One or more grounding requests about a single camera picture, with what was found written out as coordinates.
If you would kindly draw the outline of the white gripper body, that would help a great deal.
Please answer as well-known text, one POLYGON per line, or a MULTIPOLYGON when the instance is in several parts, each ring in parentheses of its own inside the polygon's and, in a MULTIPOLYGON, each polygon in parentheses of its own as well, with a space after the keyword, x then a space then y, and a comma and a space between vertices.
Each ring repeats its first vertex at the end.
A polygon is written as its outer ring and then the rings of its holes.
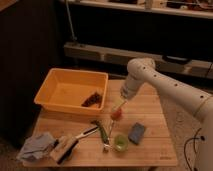
POLYGON ((121 86, 120 93, 124 99, 131 100, 140 88, 140 81, 128 75, 123 85, 121 86))

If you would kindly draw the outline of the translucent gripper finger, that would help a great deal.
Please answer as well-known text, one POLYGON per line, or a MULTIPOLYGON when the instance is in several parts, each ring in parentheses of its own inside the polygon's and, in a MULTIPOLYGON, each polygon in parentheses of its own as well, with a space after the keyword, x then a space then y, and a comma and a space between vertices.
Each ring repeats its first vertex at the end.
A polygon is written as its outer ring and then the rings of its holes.
POLYGON ((112 107, 112 112, 116 112, 118 109, 120 109, 124 104, 126 103, 126 100, 117 100, 114 103, 114 106, 112 107))

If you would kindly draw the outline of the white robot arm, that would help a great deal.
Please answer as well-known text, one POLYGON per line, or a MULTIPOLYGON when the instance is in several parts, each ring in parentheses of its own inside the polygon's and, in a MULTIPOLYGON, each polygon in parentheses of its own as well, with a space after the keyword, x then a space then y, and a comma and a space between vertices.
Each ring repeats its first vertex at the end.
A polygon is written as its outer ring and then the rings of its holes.
POLYGON ((132 59, 127 64, 128 75, 120 89, 120 97, 112 108, 115 112, 131 100, 145 83, 169 96, 201 124, 201 136, 192 171, 213 171, 213 95, 155 70, 151 58, 132 59))

